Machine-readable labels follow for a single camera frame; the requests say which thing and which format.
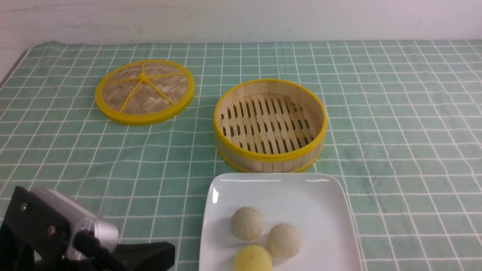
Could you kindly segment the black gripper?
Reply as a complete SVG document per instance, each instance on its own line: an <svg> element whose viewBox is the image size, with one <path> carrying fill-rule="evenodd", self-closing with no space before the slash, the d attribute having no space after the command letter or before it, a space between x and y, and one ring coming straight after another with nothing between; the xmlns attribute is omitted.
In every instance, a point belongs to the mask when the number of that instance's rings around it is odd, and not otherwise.
<svg viewBox="0 0 482 271"><path fill-rule="evenodd" d="M24 187L17 186L1 224L2 271L112 271L113 252L93 233L82 230L74 249L85 260L69 260L69 225L65 218Z"/></svg>

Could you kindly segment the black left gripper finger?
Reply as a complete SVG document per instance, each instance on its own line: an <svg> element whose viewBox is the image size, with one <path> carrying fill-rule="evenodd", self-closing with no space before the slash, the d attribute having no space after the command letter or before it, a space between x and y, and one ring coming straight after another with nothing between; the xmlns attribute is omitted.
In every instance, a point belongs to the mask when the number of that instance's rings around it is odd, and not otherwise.
<svg viewBox="0 0 482 271"><path fill-rule="evenodd" d="M129 271L167 271L175 264L176 248L170 242L118 245L113 255Z"/></svg>

